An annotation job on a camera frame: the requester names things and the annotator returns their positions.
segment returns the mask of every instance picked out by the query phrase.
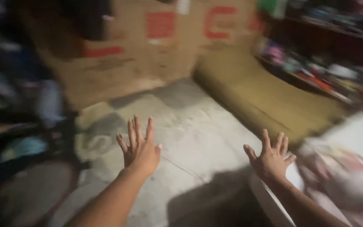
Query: finger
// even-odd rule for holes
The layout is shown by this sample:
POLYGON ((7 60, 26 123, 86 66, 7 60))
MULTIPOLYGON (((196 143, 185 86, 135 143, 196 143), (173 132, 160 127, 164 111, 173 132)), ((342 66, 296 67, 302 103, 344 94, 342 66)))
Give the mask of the finger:
POLYGON ((155 121, 153 116, 149 116, 148 118, 148 126, 146 127, 146 139, 153 140, 154 139, 154 131, 155 131, 155 121))
POLYGON ((296 155, 290 155, 287 159, 285 159, 286 166, 289 166, 296 160, 296 155))
POLYGON ((263 139, 261 141, 263 142, 263 151, 265 150, 265 148, 271 148, 270 138, 268 137, 267 129, 263 129, 263 139))
POLYGON ((274 148, 277 149, 277 151, 280 150, 282 145, 282 139, 284 138, 284 133, 280 132, 277 136, 277 141, 275 142, 274 148))
POLYGON ((162 144, 159 144, 158 146, 155 146, 155 152, 160 154, 160 151, 162 150, 162 144))
POLYGON ((116 139, 117 139, 118 145, 120 145, 123 152, 124 153, 128 152, 127 144, 123 140, 123 137, 121 136, 121 134, 116 135, 116 139))
POLYGON ((130 139, 130 147, 135 147, 136 141, 133 120, 128 120, 128 137, 130 139))
POLYGON ((137 115, 134 115, 134 126, 135 126, 135 135, 136 135, 136 139, 137 141, 142 140, 144 137, 142 136, 142 132, 141 132, 141 121, 139 120, 139 117, 137 115))
POLYGON ((280 154, 285 157, 285 154, 286 152, 288 151, 288 137, 285 136, 283 139, 282 139, 282 145, 281 145, 281 148, 280 148, 280 154))
POLYGON ((249 157, 250 163, 253 164, 257 159, 255 151, 247 144, 243 145, 243 149, 245 150, 246 155, 249 157))

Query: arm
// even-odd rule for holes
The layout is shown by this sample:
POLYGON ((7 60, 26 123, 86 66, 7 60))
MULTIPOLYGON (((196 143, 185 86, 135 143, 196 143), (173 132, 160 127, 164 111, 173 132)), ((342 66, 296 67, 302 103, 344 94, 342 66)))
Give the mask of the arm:
POLYGON ((267 130, 263 130, 262 141, 263 150, 259 157, 256 157, 250 146, 244 145, 243 148, 256 174, 280 200, 294 223, 298 227, 347 227, 348 225, 308 198, 285 177, 286 168, 296 159, 294 155, 285 159, 288 137, 280 132, 277 142, 271 147, 267 130))
POLYGON ((137 116, 128 121, 130 145, 117 135, 123 150, 125 168, 117 178, 99 194, 83 213, 75 216, 67 227, 121 227, 124 226, 139 189, 154 173, 160 158, 161 145, 154 146, 154 120, 149 118, 146 138, 141 133, 137 116))

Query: hand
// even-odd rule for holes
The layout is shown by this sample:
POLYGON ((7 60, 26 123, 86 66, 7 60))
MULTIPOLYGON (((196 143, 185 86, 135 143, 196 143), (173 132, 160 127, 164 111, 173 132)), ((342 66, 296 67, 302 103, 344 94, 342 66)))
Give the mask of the hand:
POLYGON ((154 145, 154 118, 151 116, 146 128, 146 138, 141 133, 141 122, 134 115, 134 120, 128 120, 129 146, 124 142, 121 134, 116 136, 117 142, 123 150, 124 168, 150 176, 159 164, 162 145, 154 145))
POLYGON ((272 183, 283 183, 286 181, 285 172, 288 166, 296 159, 295 155, 285 159, 288 150, 288 137, 283 132, 278 134, 277 141, 273 147, 270 145, 268 132, 263 129, 263 149, 259 157, 256 157, 253 148, 245 144, 243 149, 250 159, 250 163, 256 171, 256 174, 265 184, 270 186, 272 183))

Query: pink fabric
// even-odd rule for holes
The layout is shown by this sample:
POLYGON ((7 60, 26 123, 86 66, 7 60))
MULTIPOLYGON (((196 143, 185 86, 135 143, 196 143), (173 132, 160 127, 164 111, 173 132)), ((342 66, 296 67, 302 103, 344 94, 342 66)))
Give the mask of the pink fabric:
POLYGON ((320 139, 299 150, 305 192, 323 208, 354 227, 363 227, 363 158, 320 139))

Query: tan cushion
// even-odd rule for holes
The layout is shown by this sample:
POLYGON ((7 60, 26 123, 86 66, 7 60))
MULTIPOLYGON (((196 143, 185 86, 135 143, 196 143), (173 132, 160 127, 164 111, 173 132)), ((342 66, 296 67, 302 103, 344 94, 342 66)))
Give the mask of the tan cushion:
POLYGON ((300 90, 268 73, 236 47, 206 56, 195 79, 256 134, 285 132, 292 144, 332 126, 345 111, 337 101, 300 90))

